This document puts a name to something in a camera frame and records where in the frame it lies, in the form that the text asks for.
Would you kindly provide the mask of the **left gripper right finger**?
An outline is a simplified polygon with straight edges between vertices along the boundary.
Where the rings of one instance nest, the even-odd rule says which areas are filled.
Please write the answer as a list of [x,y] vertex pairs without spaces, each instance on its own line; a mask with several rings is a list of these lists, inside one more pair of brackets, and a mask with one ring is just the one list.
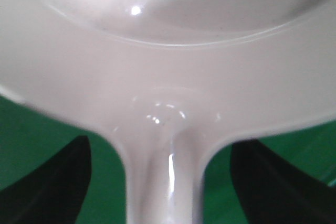
[[248,223],[335,223],[335,188],[258,140],[232,145],[230,175]]

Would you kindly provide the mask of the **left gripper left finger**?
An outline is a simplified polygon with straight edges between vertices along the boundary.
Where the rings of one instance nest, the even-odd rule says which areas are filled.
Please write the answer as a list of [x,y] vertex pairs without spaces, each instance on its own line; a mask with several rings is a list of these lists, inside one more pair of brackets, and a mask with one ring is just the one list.
[[75,223],[91,180],[91,148],[78,136],[1,190],[1,223]]

